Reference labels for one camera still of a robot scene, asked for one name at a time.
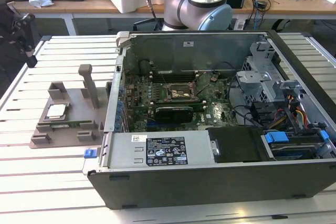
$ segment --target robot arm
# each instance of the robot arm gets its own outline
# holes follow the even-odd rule
[[[231,19],[226,0],[165,0],[162,30],[226,30]]]

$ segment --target slotted metal workbench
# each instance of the slotted metal workbench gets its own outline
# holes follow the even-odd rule
[[[312,38],[300,34],[281,36],[336,100],[333,58]],[[310,199],[112,211],[104,206],[82,173],[86,147],[31,150],[28,143],[49,97],[50,82],[63,81],[66,88],[81,88],[78,67],[89,63],[93,65],[96,85],[104,87],[113,77],[115,39],[115,36],[54,36],[41,42],[36,53],[37,66],[24,67],[0,100],[1,224],[336,223],[336,184]],[[282,66],[294,78],[284,63]],[[172,179],[172,187],[168,189],[175,186],[188,185]],[[274,215],[288,219],[273,220]]]

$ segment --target blue tab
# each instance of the blue tab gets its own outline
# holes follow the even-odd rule
[[[96,158],[97,150],[96,149],[87,149],[84,152],[84,158]]]
[[[322,136],[325,142],[329,139],[329,135],[327,134],[326,131],[320,131],[320,135]]]
[[[265,135],[267,143],[288,143],[289,139],[283,131],[272,131]]]
[[[272,143],[273,142],[273,138],[271,137],[271,135],[266,134],[265,138],[266,138],[267,143]]]

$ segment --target red wire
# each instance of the red wire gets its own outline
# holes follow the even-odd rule
[[[277,114],[278,112],[283,111],[283,109],[278,109],[277,112],[274,113],[274,121],[277,120]]]

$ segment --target warning label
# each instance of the warning label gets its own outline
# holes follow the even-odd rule
[[[146,163],[156,165],[187,165],[184,137],[147,138]]]

